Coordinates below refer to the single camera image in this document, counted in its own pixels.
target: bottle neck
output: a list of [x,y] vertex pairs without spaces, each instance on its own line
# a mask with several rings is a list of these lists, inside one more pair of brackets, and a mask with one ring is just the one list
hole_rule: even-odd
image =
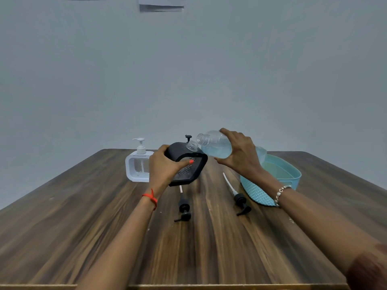
[[200,133],[196,137],[197,143],[200,145],[208,145],[210,143],[210,135]]

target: beaded bracelet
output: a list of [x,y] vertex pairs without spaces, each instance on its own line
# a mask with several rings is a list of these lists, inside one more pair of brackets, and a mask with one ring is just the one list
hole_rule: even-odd
[[281,188],[279,189],[279,191],[277,192],[276,199],[274,200],[274,203],[276,204],[277,207],[279,207],[279,205],[278,205],[278,198],[281,196],[281,193],[282,193],[286,188],[291,188],[291,185],[285,185],[285,186],[281,187]]

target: sleeve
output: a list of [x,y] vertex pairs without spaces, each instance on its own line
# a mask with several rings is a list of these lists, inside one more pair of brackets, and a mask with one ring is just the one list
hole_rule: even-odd
[[377,244],[360,254],[346,278],[351,290],[387,290],[387,245]]

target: black soap dispenser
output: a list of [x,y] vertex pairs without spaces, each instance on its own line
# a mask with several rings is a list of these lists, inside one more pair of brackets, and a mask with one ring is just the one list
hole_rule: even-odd
[[199,177],[208,156],[199,148],[195,141],[190,141],[190,135],[185,136],[187,142],[172,143],[165,151],[165,156],[172,161],[179,162],[184,160],[193,160],[193,164],[182,168],[177,172],[169,186],[190,184]]

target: light blue basket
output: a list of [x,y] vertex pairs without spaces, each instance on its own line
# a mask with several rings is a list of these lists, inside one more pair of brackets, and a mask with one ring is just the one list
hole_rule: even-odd
[[[291,185],[295,190],[301,178],[301,172],[278,156],[266,155],[262,167],[284,185]],[[275,206],[274,200],[259,186],[241,176],[241,184],[249,197],[257,203],[266,206]]]

